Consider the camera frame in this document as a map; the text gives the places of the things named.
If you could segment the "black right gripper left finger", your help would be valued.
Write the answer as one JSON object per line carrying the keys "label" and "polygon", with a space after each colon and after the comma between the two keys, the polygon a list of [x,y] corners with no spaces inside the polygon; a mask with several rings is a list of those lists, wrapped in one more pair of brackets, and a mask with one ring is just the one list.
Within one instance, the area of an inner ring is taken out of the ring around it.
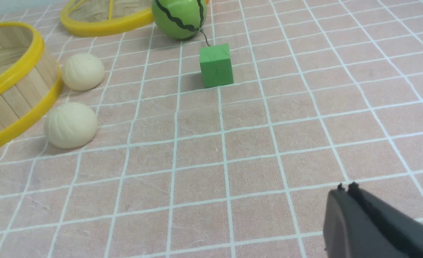
{"label": "black right gripper left finger", "polygon": [[323,237],[329,258],[385,256],[385,238],[342,183],[328,193]]}

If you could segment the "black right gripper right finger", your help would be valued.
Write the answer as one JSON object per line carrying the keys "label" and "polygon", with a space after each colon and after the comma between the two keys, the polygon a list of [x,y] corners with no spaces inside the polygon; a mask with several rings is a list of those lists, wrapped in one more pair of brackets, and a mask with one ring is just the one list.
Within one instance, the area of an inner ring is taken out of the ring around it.
{"label": "black right gripper right finger", "polygon": [[409,258],[423,258],[423,224],[361,189],[356,182],[349,184],[347,194],[395,249]]}

